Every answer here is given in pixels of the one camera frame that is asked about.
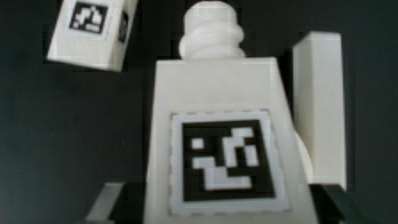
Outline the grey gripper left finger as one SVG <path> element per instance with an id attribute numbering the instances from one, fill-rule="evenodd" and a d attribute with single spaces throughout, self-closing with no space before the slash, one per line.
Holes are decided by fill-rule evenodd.
<path id="1" fill-rule="evenodd" d="M 88 224 L 115 224 L 113 213 L 125 188 L 123 182 L 107 182 L 86 216 Z"/>

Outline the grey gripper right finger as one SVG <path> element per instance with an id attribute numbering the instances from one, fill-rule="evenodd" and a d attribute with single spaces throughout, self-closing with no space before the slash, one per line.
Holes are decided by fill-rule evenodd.
<path id="1" fill-rule="evenodd" d="M 321 224 L 372 224 L 338 184 L 312 184 L 312 195 Z"/>

